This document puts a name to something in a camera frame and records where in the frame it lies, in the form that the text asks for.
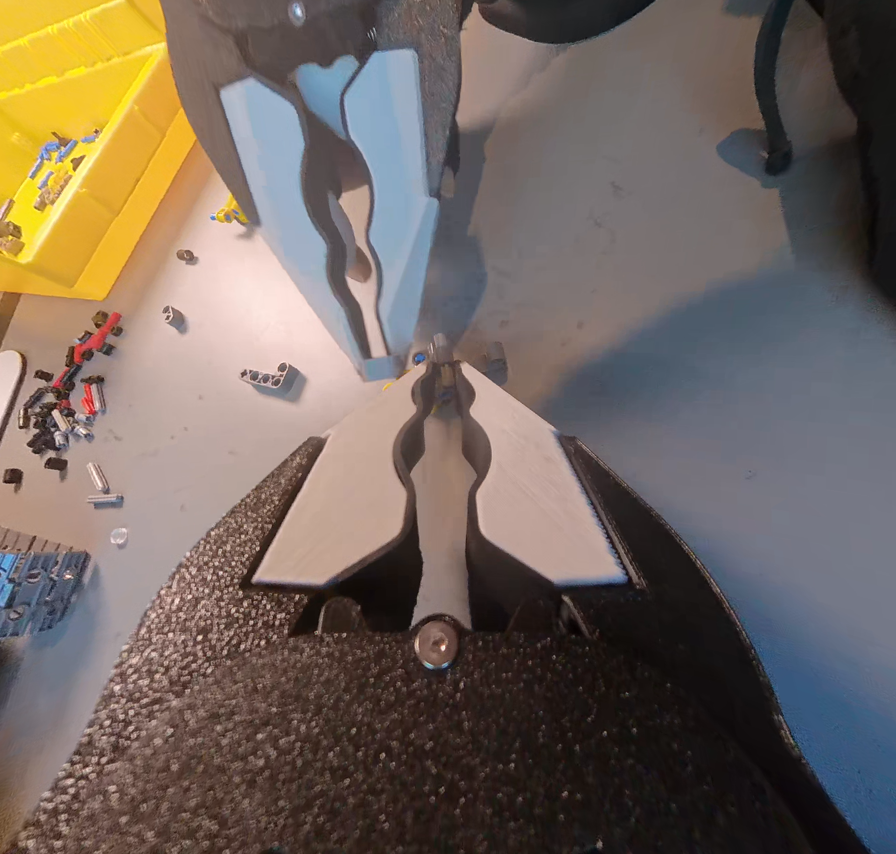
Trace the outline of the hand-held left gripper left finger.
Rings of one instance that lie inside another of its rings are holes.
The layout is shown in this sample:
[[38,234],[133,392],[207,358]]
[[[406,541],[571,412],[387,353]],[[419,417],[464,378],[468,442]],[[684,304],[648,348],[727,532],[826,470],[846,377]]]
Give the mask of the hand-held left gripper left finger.
[[420,408],[394,386],[328,430],[307,478],[252,575],[261,587],[324,589],[392,548],[409,529],[414,493],[400,446]]

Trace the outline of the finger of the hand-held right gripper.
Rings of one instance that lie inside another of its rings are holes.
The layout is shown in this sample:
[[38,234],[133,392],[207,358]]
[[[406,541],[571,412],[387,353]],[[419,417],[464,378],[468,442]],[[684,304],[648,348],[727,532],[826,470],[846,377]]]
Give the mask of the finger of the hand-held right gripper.
[[348,215],[327,182],[307,199],[304,184],[315,154],[297,100],[256,76],[225,86],[219,98],[265,242],[363,379],[398,378],[402,358],[372,355],[349,286],[357,243]]
[[377,268],[384,344],[390,355],[407,356],[439,212],[429,186],[416,52],[375,51],[344,90],[342,117],[369,177],[366,240]]

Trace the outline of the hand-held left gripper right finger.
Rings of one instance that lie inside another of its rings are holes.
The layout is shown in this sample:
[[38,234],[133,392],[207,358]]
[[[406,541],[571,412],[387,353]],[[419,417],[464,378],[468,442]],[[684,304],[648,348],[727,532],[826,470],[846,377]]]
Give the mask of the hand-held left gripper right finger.
[[457,368],[475,540],[559,589],[627,584],[558,430],[475,367]]

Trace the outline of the grey brick beam assembly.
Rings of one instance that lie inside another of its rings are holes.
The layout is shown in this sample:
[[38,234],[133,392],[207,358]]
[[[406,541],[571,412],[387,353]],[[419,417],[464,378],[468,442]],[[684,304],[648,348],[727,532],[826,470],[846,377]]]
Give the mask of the grey brick beam assembly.
[[445,388],[446,391],[451,394],[451,399],[445,403],[445,404],[447,404],[448,402],[450,402],[451,400],[454,399],[454,393],[456,391],[456,373],[455,373],[454,361],[452,364],[447,365],[447,366],[438,366],[438,365],[433,364],[433,362],[431,361],[431,355],[430,355],[431,342],[432,342],[432,340],[423,349],[420,349],[420,350],[417,350],[416,352],[414,352],[414,354],[411,357],[410,366],[411,367],[418,367],[421,365],[432,366],[432,367],[434,367],[433,370],[438,371],[440,373],[442,387]]

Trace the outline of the yellow storage bin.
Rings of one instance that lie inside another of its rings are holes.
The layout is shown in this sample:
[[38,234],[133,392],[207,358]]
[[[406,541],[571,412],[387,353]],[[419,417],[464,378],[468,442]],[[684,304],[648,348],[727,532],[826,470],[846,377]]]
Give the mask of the yellow storage bin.
[[160,1],[1,0],[1,46],[2,200],[52,133],[103,131],[2,292],[103,300],[196,141]]

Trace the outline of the grey desk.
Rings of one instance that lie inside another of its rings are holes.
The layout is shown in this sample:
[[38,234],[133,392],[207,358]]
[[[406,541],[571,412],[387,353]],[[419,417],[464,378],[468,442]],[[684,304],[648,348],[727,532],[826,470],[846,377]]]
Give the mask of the grey desk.
[[[798,147],[763,179],[738,0],[660,0],[557,49],[473,16],[462,172],[423,318],[575,434],[699,555],[753,636],[808,759],[894,852],[894,311],[862,273],[851,123],[823,31],[794,12],[781,69]],[[102,307],[125,317],[109,413],[64,478],[15,422],[2,523],[86,548],[73,616],[25,648],[2,714],[2,841],[76,744],[173,567],[364,385],[256,236],[210,222],[191,152]],[[176,259],[186,248],[194,265]],[[162,308],[185,315],[178,332]],[[281,362],[281,398],[239,379]],[[98,507],[97,463],[123,504]],[[127,546],[110,532],[129,531]]]

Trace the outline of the person's right hand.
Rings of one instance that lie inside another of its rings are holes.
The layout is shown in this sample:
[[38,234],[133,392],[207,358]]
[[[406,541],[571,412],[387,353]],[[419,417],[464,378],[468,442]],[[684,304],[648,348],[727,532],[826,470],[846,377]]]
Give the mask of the person's right hand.
[[350,218],[332,192],[328,194],[328,204],[330,216],[344,244],[346,253],[344,274],[350,280],[365,283],[370,280],[373,272],[370,258],[363,248],[358,246]]

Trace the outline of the assorted loose brick pieces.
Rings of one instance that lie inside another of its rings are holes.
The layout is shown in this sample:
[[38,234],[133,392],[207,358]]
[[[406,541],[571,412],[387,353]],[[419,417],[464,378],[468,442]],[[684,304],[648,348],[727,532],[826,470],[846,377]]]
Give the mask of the assorted loose brick pieces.
[[75,173],[95,151],[103,131],[96,127],[79,138],[52,133],[38,153],[15,196],[2,200],[1,253],[21,261],[27,247],[34,246],[49,212],[73,182]]

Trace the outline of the pile of small black pins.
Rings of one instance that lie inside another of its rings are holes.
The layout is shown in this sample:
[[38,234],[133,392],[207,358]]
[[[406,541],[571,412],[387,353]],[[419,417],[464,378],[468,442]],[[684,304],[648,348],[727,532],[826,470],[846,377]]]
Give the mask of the pile of small black pins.
[[92,360],[84,365],[77,378],[71,393],[70,408],[59,404],[52,387],[64,368],[63,361],[63,368],[56,375],[47,370],[35,370],[33,377],[39,381],[39,386],[22,402],[16,413],[17,429],[27,434],[25,447],[28,452],[39,457],[45,469],[60,475],[67,472],[65,453],[73,440],[92,441],[96,420],[106,413],[105,377],[84,372]]

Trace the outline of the yellow tracked toy bulldozer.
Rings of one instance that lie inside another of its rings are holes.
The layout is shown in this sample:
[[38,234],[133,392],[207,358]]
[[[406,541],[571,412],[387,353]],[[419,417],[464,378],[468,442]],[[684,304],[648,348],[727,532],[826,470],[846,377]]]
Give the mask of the yellow tracked toy bulldozer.
[[1,528],[1,639],[36,636],[64,620],[84,585],[88,552]]

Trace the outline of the black printed sweatshirt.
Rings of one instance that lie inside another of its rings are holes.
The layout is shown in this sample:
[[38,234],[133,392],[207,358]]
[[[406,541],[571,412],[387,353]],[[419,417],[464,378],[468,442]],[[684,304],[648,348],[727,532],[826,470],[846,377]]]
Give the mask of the black printed sweatshirt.
[[895,299],[895,0],[807,0],[822,17],[833,74],[857,121],[868,271]]

